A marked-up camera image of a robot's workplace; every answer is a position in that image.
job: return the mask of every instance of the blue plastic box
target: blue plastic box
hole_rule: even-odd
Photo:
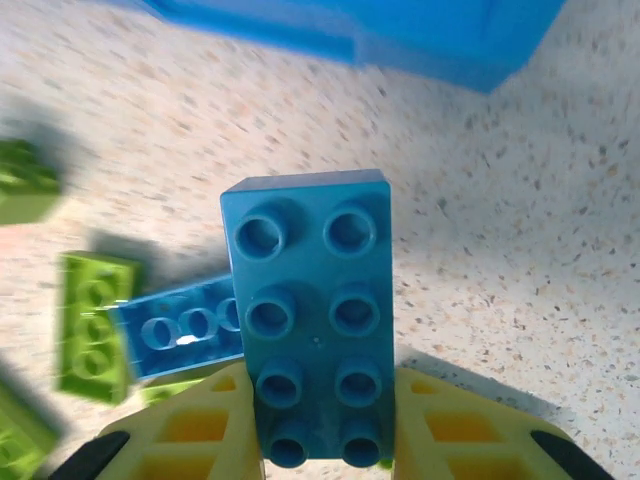
[[[490,92],[565,0],[106,0],[187,27]]]
[[[222,194],[263,454],[392,458],[390,187],[379,170],[248,178]]]
[[[112,312],[139,379],[243,355],[231,275],[141,297]]]

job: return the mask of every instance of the white speckled surface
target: white speckled surface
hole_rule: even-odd
[[[154,259],[154,285],[184,280],[224,265],[218,196],[235,182],[380,167],[401,356],[522,408],[561,407],[548,418],[616,478],[639,474],[636,0],[568,0],[531,66],[489,98],[88,2],[0,3],[0,135],[35,132],[66,171],[48,222],[0,229],[0,357],[70,422],[54,464],[141,405],[51,391],[60,252],[117,251],[125,236]]]

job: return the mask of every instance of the yellow plastic piece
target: yellow plastic piece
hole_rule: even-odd
[[[97,480],[264,480],[244,362],[109,425],[131,438]]]
[[[396,369],[394,480],[571,480],[530,437],[549,423],[424,373]]]

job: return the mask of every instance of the plastic toy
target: plastic toy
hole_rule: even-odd
[[[139,290],[138,262],[84,252],[62,255],[64,290],[58,388],[112,405],[127,397],[129,372],[109,309]]]
[[[155,405],[197,385],[205,378],[241,360],[242,357],[239,357],[233,360],[225,360],[214,363],[213,365],[207,365],[206,367],[196,368],[195,370],[186,370],[155,378],[142,387],[142,397],[148,406]]]
[[[559,428],[396,370],[394,480],[613,480]]]
[[[244,362],[109,425],[50,480],[263,480]]]
[[[41,221],[60,196],[55,172],[25,140],[0,141],[0,225]]]
[[[0,480],[29,480],[59,435],[0,378]]]
[[[379,170],[246,179],[221,197],[262,452],[393,456],[390,188]]]
[[[526,65],[565,0],[111,0],[165,21],[490,92]]]
[[[114,310],[140,379],[241,357],[231,275],[147,297]]]
[[[613,480],[543,420],[404,368],[395,391],[394,480]],[[244,363],[227,367],[111,424],[50,480],[263,480],[252,395]]]

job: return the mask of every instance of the granite countertop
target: granite countertop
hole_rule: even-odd
[[[36,138],[66,189],[46,223],[0,228],[0,358],[70,425],[52,464],[141,408],[52,391],[60,252],[135,254],[155,287],[184,281],[225,267],[218,197],[235,182],[379,167],[398,361],[546,416],[616,478],[640,472],[636,0],[569,0],[491,97],[89,2],[3,7],[0,134]]]

